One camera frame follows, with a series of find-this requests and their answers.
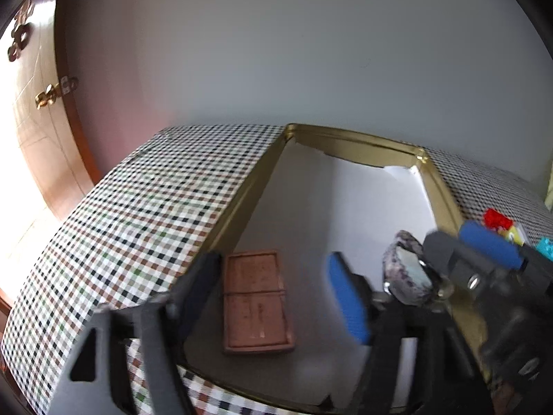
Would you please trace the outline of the clear plastic yellow case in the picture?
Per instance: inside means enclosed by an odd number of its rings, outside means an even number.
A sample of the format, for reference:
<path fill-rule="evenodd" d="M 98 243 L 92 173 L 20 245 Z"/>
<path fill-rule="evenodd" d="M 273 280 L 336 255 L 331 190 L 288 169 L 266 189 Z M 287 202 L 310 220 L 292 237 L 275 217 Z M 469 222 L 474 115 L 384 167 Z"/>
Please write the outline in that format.
<path fill-rule="evenodd" d="M 505 231 L 504 238 L 519 246 L 524 246 L 526 243 L 529 243 L 528 235 L 519 223 L 513 223 L 512 226 Z"/>

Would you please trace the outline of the red toy brick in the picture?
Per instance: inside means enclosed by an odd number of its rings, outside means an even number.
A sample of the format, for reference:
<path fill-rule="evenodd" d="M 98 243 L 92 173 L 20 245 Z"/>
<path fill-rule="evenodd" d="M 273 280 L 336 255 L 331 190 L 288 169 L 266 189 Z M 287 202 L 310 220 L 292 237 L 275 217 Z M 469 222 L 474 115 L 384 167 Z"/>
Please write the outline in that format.
<path fill-rule="evenodd" d="M 514 224 L 511 218 L 492 208 L 485 211 L 483 220 L 487 228 L 496 231 L 510 230 Z"/>

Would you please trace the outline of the cyan toy brick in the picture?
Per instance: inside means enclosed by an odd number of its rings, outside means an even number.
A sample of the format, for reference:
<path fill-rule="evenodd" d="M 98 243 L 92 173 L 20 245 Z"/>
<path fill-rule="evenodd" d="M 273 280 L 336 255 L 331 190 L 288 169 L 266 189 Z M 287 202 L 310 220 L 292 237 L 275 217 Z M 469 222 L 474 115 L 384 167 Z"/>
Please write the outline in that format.
<path fill-rule="evenodd" d="M 542 255 L 553 261 L 553 240 L 548 237 L 542 237 L 535 249 Z"/>

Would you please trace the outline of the checkered tablecloth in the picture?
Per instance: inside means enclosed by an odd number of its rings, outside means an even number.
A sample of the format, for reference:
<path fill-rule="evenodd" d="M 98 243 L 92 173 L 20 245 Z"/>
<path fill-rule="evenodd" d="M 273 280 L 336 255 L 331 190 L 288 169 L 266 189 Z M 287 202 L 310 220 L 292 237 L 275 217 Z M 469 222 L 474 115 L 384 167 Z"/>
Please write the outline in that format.
<path fill-rule="evenodd" d="M 200 250 L 237 245 L 287 145 L 365 173 L 353 243 L 380 255 L 398 230 L 457 232 L 489 208 L 537 243 L 552 215 L 527 182 L 438 149 L 338 128 L 214 124 L 165 128 L 113 168 L 51 237 L 8 316 L 1 350 L 44 414 L 70 349 L 99 304 L 166 291 Z"/>

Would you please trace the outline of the wooden door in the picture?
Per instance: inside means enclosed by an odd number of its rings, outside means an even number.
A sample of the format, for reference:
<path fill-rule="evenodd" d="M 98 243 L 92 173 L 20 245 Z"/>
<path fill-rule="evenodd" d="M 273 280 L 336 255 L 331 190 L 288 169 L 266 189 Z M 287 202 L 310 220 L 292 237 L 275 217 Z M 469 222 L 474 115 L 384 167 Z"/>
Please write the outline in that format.
<path fill-rule="evenodd" d="M 24 0 L 1 36 L 1 103 L 51 213 L 66 218 L 100 180 L 67 60 L 66 0 Z"/>

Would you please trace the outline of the brass door knob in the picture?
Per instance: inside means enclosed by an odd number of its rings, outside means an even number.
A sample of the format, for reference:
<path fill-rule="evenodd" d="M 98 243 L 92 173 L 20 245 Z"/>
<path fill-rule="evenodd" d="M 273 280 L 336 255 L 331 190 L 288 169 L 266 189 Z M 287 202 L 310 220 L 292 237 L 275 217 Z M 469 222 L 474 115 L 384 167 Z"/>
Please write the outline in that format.
<path fill-rule="evenodd" d="M 43 92 L 35 96 L 35 104 L 38 109 L 54 105 L 57 99 L 73 93 L 79 86 L 76 77 L 63 76 L 57 84 L 48 84 Z"/>

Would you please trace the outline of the brass door ornament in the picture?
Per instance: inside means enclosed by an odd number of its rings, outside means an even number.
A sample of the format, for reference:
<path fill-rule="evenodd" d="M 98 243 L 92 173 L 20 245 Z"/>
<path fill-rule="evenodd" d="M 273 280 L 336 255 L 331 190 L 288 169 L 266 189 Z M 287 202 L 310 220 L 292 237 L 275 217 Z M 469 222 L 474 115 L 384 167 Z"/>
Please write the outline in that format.
<path fill-rule="evenodd" d="M 10 63 L 21 57 L 21 52 L 30 41 L 34 28 L 29 19 L 33 15 L 34 6 L 34 0 L 25 0 L 13 18 L 14 26 L 10 31 L 12 44 L 8 47 L 8 61 Z"/>

